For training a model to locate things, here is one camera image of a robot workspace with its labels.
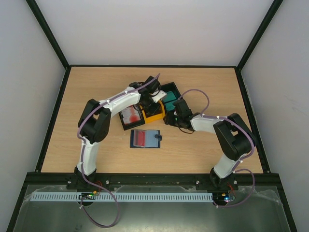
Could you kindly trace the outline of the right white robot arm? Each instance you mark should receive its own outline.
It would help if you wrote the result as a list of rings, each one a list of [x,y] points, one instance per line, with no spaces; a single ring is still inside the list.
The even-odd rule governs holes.
[[[173,106],[174,110],[164,117],[164,123],[186,133],[202,131],[215,134],[223,155],[210,171],[210,182],[215,189],[231,183],[231,175],[244,159],[254,153],[256,146],[256,138],[242,117],[237,113],[229,116],[194,114],[184,99],[175,101]]]

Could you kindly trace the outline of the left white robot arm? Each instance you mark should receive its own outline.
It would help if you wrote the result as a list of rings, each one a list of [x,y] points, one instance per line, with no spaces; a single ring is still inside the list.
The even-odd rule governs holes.
[[[145,82],[133,82],[120,93],[105,100],[90,99],[79,119],[77,137],[82,142],[77,170],[89,176],[96,171],[99,144],[108,135],[113,116],[122,110],[141,105],[143,110],[154,112],[154,105],[165,94],[161,91],[159,74],[149,76]]]

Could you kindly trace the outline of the dark blue card holder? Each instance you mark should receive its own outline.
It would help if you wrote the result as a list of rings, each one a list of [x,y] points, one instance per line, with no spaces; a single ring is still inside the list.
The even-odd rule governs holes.
[[[145,147],[136,147],[133,145],[133,131],[130,132],[130,148],[160,148],[162,135],[160,130],[144,130],[145,131]]]

